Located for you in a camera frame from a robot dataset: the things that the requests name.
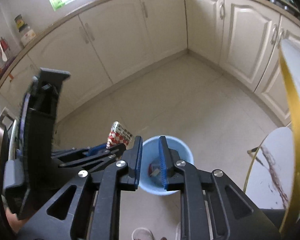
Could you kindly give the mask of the large jar bottle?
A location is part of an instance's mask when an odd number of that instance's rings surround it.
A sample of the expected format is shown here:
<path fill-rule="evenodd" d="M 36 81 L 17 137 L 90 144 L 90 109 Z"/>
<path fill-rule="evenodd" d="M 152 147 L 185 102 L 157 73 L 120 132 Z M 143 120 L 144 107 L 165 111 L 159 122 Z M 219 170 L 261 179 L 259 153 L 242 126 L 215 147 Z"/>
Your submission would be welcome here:
<path fill-rule="evenodd" d="M 18 15 L 14 21 L 20 34 L 21 44 L 26 47 L 36 37 L 36 33 L 25 23 L 21 15 Z"/>

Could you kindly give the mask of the blue trash bucket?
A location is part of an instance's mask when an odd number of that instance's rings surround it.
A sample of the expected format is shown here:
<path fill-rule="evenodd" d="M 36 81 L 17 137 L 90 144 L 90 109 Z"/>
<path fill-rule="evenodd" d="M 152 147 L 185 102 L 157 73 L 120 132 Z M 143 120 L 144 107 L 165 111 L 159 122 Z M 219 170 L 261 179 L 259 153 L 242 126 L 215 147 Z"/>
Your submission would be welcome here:
<path fill-rule="evenodd" d="M 173 136 L 166 135 L 165 137 L 169 148 L 176 150 L 182 160 L 194 164 L 193 154 L 185 142 Z M 147 193 L 156 196 L 168 196 L 177 193 L 177 191 L 166 191 L 162 185 L 159 138 L 160 135 L 157 135 L 143 142 L 139 186 Z"/>

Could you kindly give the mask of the round white marble table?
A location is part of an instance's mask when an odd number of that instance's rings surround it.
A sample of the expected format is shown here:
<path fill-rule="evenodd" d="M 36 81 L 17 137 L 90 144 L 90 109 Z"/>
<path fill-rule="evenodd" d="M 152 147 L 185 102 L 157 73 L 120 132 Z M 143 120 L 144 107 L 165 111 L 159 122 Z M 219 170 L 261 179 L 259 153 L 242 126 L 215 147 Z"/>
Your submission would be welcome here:
<path fill-rule="evenodd" d="M 291 121 L 258 146 L 243 191 L 286 237 L 300 223 L 300 45 L 294 41 L 280 44 L 279 74 Z"/>

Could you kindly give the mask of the red checkered sachet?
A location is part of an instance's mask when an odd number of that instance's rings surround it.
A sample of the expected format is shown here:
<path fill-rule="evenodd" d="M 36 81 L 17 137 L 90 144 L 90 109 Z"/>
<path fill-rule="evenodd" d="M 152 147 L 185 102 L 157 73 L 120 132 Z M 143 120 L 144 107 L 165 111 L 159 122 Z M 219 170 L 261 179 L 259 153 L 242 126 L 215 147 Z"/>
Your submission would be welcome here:
<path fill-rule="evenodd" d="M 115 121 L 111 126 L 106 148 L 111 148 L 118 144 L 124 144 L 127 147 L 132 137 L 132 133 L 125 129 L 118 121 Z"/>

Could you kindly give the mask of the lower kitchen cabinets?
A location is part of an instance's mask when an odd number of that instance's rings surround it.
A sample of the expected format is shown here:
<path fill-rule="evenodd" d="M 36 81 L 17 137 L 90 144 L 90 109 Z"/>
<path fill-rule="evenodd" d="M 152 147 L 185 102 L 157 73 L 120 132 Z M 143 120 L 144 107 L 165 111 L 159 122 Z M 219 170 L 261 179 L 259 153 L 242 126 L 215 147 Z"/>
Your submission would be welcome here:
<path fill-rule="evenodd" d="M 15 107 L 40 67 L 71 73 L 60 119 L 143 69 L 186 50 L 221 67 L 287 125 L 279 69 L 284 39 L 300 45 L 300 21 L 267 0 L 99 0 L 51 25 L 0 79 Z"/>

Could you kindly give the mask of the green dish soap bottle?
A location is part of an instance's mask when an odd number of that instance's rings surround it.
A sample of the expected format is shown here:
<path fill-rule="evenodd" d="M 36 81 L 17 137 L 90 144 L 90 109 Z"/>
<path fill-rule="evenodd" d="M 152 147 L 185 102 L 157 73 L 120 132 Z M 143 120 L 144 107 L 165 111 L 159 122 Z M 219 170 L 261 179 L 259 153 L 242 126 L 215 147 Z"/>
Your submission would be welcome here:
<path fill-rule="evenodd" d="M 62 8 L 63 6 L 65 6 L 65 2 L 63 0 L 49 0 L 51 3 L 51 6 L 53 8 L 54 11 Z"/>

